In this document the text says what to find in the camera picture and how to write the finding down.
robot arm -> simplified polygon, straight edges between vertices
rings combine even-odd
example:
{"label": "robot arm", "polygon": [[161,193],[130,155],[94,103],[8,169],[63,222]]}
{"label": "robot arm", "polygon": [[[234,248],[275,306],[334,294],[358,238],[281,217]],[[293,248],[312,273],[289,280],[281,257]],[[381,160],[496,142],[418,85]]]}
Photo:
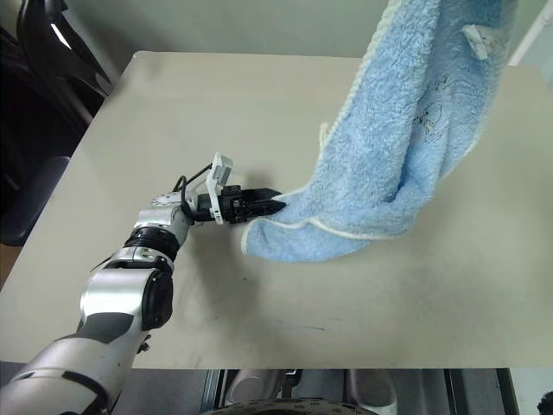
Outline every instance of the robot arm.
{"label": "robot arm", "polygon": [[217,154],[207,169],[208,194],[187,191],[190,181],[182,177],[139,213],[124,247],[93,270],[76,333],[43,349],[3,388],[2,414],[111,412],[135,355],[149,348],[149,331],[171,317],[173,261],[188,229],[210,220],[245,222],[285,206],[270,199],[274,190],[226,186],[232,169],[226,157]]}

beige table surface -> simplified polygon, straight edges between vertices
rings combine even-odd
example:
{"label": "beige table surface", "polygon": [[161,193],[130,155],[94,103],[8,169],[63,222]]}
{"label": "beige table surface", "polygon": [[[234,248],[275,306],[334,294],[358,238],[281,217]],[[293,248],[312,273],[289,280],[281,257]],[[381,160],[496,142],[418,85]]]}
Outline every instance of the beige table surface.
{"label": "beige table surface", "polygon": [[[303,185],[358,63],[138,53],[0,294],[0,360],[72,333],[89,270],[215,151],[229,183]],[[553,366],[552,179],[553,98],[509,67],[482,141],[401,239],[287,265],[243,256],[242,227],[192,229],[173,317],[135,367]]]}

light blue towel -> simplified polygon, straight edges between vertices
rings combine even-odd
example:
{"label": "light blue towel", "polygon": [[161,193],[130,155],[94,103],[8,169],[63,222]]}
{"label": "light blue towel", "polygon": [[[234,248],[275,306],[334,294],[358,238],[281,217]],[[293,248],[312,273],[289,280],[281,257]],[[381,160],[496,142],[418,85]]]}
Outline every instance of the light blue towel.
{"label": "light blue towel", "polygon": [[315,172],[245,230],[245,253],[322,261],[407,232],[474,147],[516,0],[391,0]]}

towel tag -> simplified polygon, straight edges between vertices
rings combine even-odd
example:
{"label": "towel tag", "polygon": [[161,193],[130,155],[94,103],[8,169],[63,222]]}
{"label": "towel tag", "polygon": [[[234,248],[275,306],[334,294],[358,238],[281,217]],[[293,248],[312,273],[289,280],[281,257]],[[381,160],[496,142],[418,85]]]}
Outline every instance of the towel tag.
{"label": "towel tag", "polygon": [[483,61],[492,56],[499,49],[500,30],[489,26],[468,24],[461,29],[473,50],[474,56]]}

white bracket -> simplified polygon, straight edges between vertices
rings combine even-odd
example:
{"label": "white bracket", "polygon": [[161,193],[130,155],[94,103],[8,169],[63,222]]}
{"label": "white bracket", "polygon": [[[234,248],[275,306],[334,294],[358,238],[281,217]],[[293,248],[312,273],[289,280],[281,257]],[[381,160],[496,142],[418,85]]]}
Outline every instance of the white bracket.
{"label": "white bracket", "polygon": [[218,225],[223,224],[223,216],[219,208],[219,198],[217,196],[217,186],[225,186],[228,176],[232,170],[232,159],[215,153],[215,158],[211,166],[211,170],[206,177],[207,193],[211,201],[209,209],[212,218],[215,219]]}

